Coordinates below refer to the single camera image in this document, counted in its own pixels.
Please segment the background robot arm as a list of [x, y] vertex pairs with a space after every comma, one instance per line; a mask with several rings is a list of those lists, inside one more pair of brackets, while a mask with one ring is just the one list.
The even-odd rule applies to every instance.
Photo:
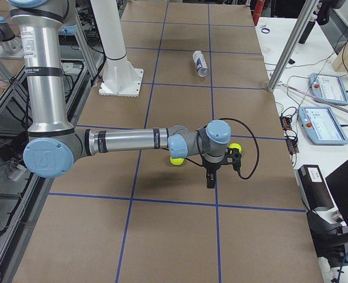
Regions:
[[19, 59], [24, 56], [22, 42], [4, 17], [0, 16], [0, 58]]

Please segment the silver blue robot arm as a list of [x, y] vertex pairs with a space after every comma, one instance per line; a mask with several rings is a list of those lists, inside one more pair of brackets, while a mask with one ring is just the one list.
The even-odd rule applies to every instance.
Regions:
[[24, 51], [32, 124], [23, 160], [32, 173], [55, 178], [86, 156], [144, 149], [167, 149], [173, 159], [199, 155], [209, 188], [221, 166], [240, 168], [239, 151], [228, 146], [231, 128], [222, 120], [196, 131], [183, 126], [98, 132], [75, 128], [67, 118], [58, 38], [64, 25], [75, 20], [75, 2], [10, 1], [9, 7]]

